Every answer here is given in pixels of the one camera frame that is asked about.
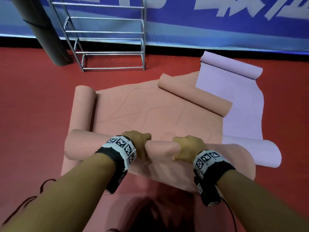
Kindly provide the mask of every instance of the red floor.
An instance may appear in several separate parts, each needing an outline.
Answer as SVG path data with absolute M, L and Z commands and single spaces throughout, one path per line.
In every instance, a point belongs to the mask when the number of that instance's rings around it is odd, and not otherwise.
M 257 166 L 256 182 L 309 217 L 309 63 L 241 61 L 264 68 L 263 136 L 282 154 L 279 168 Z M 77 85 L 99 90 L 200 68 L 199 58 L 148 55 L 146 71 L 82 73 L 76 63 L 53 65 L 41 49 L 13 48 L 0 48 L 0 65 L 0 222 L 60 175 Z

